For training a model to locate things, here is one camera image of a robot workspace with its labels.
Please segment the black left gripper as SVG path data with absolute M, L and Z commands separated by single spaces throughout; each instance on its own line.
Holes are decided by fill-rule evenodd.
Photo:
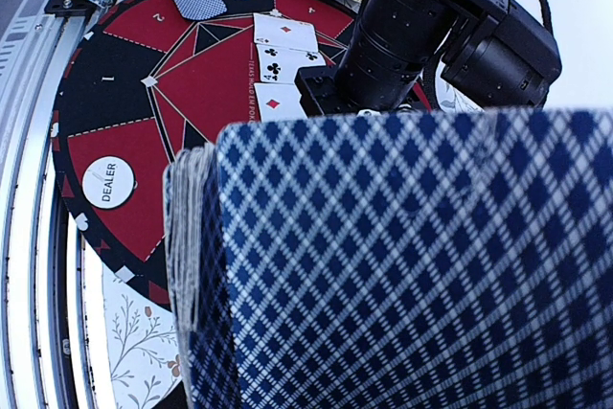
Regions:
M 308 117 L 397 109 L 452 25 L 441 0 L 363 0 L 340 63 L 297 72 L 302 108 Z

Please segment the blue checkered card deck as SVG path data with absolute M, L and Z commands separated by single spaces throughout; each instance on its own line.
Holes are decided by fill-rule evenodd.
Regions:
M 225 127 L 164 174 L 192 408 L 608 408 L 612 114 Z

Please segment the white dealer button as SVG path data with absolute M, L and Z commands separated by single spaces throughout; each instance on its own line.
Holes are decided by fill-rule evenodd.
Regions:
M 132 195 L 135 175 L 126 160 L 104 156 L 92 162 L 82 178 L 85 198 L 95 207 L 110 210 L 123 205 Z

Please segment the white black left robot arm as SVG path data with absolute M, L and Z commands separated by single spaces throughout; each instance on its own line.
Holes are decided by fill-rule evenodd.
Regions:
M 295 83 L 308 116 L 436 106 L 436 79 L 482 107 L 539 108 L 561 74 L 551 11 L 515 0 L 362 0 L 335 67 L 303 67 Z

